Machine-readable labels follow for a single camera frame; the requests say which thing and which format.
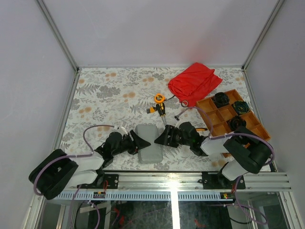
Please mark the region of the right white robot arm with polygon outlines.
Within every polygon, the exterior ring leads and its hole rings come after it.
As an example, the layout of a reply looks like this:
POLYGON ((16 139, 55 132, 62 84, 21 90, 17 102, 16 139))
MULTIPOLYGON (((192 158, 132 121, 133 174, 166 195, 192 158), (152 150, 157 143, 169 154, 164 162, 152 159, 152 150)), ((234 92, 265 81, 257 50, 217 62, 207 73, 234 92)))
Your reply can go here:
POLYGON ((245 126, 212 137, 200 135, 190 122, 184 122, 179 127, 167 125, 154 142, 170 147, 188 146, 197 156, 229 153, 234 159, 226 163, 217 176, 218 185, 222 188, 230 187, 238 177, 246 173, 258 174, 275 157, 272 146, 245 126))

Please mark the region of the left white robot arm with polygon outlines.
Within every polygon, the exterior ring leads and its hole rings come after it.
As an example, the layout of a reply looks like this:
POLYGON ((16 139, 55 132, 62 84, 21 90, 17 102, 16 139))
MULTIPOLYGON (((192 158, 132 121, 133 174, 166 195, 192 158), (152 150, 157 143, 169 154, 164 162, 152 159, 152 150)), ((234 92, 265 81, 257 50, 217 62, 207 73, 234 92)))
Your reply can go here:
POLYGON ((102 167, 105 168, 113 161, 115 155, 123 152, 134 155, 150 145, 150 142, 140 138, 133 130, 125 135, 112 132, 101 146, 85 155, 68 155, 61 149, 54 150, 33 169, 29 175, 29 181, 33 184, 36 195, 51 200, 65 189, 79 168, 80 165, 74 161, 75 158, 91 159, 96 152, 102 156, 102 167))

